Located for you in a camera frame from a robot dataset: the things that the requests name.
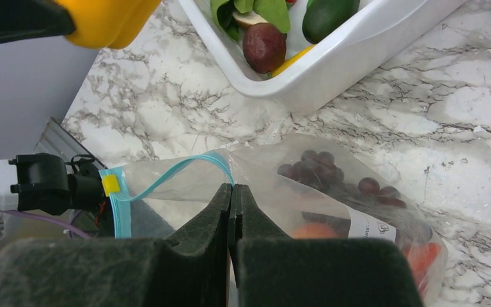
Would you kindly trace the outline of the clear zip top bag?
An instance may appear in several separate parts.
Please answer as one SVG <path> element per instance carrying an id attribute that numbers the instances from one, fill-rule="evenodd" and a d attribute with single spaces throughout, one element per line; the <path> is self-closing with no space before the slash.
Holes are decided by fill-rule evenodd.
<path id="1" fill-rule="evenodd" d="M 400 192 L 407 203 L 405 209 L 382 205 L 356 210 L 277 174 L 280 165 L 299 161 L 305 150 L 333 154 L 336 165 L 345 172 L 345 182 L 373 177 L 382 186 L 390 185 L 341 146 L 305 134 L 293 134 L 273 145 L 132 162 L 100 171 L 113 210 L 115 236 L 165 236 L 203 209 L 221 184 L 242 184 L 250 188 L 259 208 L 290 236 L 304 224 L 323 223 L 345 239 L 385 239 L 402 252 L 429 242 L 440 244 L 441 251 L 427 271 L 426 292 L 419 294 L 424 303 L 432 304 L 442 287 L 448 252 L 416 203 Z"/>

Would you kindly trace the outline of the red apple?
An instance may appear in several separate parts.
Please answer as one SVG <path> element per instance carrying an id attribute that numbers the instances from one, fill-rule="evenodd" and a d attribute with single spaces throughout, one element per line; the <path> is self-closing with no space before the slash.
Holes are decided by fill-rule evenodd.
<path id="1" fill-rule="evenodd" d="M 412 271 L 414 283 L 421 295 L 426 292 L 428 285 L 427 271 L 438 257 L 440 251 L 441 245 L 434 242 L 420 244 L 403 250 L 403 254 Z"/>

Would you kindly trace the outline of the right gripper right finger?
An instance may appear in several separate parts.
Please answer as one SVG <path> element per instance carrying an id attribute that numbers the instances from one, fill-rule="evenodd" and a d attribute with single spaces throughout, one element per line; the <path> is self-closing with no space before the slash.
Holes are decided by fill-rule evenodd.
<path id="1" fill-rule="evenodd" d="M 292 239 L 234 185 L 229 247 L 239 306 L 421 306 L 403 253 L 382 239 Z"/>

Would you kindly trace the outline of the purple grape bunch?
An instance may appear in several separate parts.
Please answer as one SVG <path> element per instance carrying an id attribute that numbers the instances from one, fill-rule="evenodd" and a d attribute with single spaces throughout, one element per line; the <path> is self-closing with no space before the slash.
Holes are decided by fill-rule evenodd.
<path id="1" fill-rule="evenodd" d="M 345 182 L 345 172 L 336 165 L 333 154 L 327 151 L 305 150 L 299 161 L 280 165 L 277 174 L 320 191 L 356 210 L 382 205 L 407 208 L 399 190 L 390 185 L 382 186 L 373 177 L 363 177 L 356 183 Z"/>

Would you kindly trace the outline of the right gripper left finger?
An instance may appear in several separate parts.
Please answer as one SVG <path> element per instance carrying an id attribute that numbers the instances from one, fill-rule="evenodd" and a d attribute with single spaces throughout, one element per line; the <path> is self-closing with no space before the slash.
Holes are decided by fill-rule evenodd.
<path id="1" fill-rule="evenodd" d="M 164 239 L 19 240 L 0 252 L 0 306 L 227 306 L 231 194 Z"/>

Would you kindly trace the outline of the peach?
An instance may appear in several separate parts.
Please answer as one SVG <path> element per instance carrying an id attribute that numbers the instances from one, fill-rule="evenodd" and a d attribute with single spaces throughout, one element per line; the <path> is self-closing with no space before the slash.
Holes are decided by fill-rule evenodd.
<path id="1" fill-rule="evenodd" d="M 296 228 L 291 237 L 294 239 L 334 239 L 340 237 L 340 235 L 329 225 L 308 223 Z"/>

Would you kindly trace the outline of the orange bell pepper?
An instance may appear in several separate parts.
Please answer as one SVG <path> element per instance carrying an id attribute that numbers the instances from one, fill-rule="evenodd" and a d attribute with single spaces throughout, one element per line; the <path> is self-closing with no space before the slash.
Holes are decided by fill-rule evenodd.
<path id="1" fill-rule="evenodd" d="M 66 39 L 91 49 L 123 49 L 140 33 L 161 0 L 57 0 L 75 31 Z"/>

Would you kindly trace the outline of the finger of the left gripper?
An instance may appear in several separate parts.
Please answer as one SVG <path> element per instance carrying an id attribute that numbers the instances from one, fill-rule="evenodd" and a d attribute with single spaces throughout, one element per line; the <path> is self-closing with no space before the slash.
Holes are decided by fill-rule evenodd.
<path id="1" fill-rule="evenodd" d="M 0 0 L 0 44 L 65 36 L 75 30 L 68 10 L 54 1 Z"/>

